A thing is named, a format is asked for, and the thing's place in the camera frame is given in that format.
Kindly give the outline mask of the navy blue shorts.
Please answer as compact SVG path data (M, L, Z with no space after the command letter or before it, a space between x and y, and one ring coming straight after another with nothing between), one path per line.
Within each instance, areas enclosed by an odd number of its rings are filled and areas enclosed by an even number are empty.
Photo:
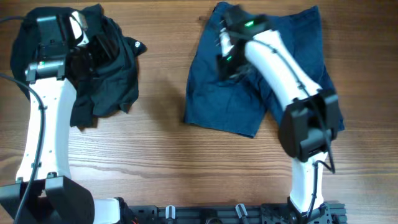
M266 113L277 123L282 108L262 75L250 68L236 80L221 81L216 57L221 53L217 28L232 4L219 2L202 32L190 66L184 122L253 138ZM270 16L294 59L323 89L334 89L323 54L322 19L318 6L288 16Z

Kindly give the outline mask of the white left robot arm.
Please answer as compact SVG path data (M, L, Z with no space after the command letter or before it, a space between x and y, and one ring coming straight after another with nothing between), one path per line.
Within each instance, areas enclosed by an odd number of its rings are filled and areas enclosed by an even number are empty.
M120 198L95 199L70 173L70 128L128 111L137 100L140 42L125 37L99 5L41 7L22 18L11 80L30 101L27 141L1 205L15 223L134 223Z

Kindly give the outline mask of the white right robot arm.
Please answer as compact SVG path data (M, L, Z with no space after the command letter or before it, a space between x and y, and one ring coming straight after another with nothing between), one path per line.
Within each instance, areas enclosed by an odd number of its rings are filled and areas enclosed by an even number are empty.
M338 221L322 195L322 170L335 172L331 142L338 134L337 94L304 72L267 16L250 17L240 6L233 6L221 15L220 24L220 79L242 78L253 66L282 108L278 138L292 159L292 190L282 216L289 223Z

